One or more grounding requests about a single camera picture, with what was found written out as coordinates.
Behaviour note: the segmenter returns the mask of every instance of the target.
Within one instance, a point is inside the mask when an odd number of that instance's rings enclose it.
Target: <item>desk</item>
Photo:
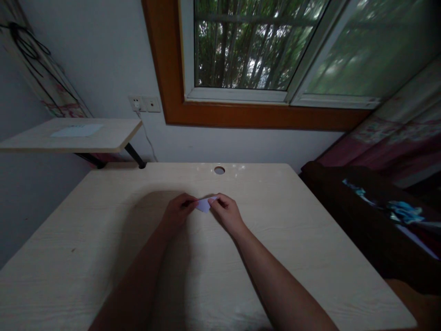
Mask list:
[[[225,173],[214,173],[215,166]],[[91,171],[0,271],[0,329],[86,330],[181,192],[234,198],[243,220],[340,330],[415,326],[413,316],[286,164],[111,163]],[[168,247],[150,330],[262,330],[240,255],[195,210]]]
[[[102,127],[87,137],[51,137],[53,133],[69,126],[88,124]],[[129,143],[141,125],[141,120],[54,118],[0,142],[0,152],[75,153],[101,169],[106,163],[90,153],[119,153],[124,148],[143,169],[146,163]]]

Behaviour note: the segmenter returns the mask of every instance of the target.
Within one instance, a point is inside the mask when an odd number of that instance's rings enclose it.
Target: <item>white cable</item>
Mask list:
[[[146,127],[144,126],[144,122],[142,121],[141,115],[139,114],[139,112],[135,112],[135,113],[136,113],[136,115],[138,115],[139,119],[141,120],[142,128],[144,129],[144,133],[146,134],[147,141],[148,141],[148,143],[150,144],[150,147],[152,148],[153,158],[155,159],[156,162],[159,162],[159,161],[158,161],[158,158],[156,157],[156,154],[155,154],[155,149],[153,148],[153,145],[152,145],[152,143],[150,142],[150,139],[149,139],[148,136],[147,136],[147,129],[146,129]]]

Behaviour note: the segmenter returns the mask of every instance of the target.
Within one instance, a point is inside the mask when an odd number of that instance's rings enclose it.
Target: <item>curtain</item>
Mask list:
[[[17,0],[0,0],[0,24],[4,48],[49,113],[54,117],[92,117],[50,51],[33,37]]]
[[[367,166],[392,181],[441,162],[441,57],[317,161]]]

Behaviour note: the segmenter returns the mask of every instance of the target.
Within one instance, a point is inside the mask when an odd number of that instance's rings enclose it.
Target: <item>black metal bracket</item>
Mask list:
[[[125,146],[125,150],[130,154],[130,156],[139,164],[140,169],[144,169],[146,167],[147,162],[144,162],[135,149],[130,145],[130,143]]]
[[[97,159],[95,156],[90,155],[89,153],[75,153],[75,155],[78,155],[80,158],[85,159],[86,161],[89,161],[91,164],[96,165],[97,169],[102,169],[107,164],[107,162],[103,162]]]

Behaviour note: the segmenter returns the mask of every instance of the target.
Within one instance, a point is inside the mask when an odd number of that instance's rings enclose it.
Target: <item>person's left hand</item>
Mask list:
[[[174,237],[185,223],[187,216],[196,208],[198,203],[197,198],[187,193],[182,193],[173,200],[170,200],[165,209],[164,216],[162,216],[158,230],[164,233],[169,239]]]

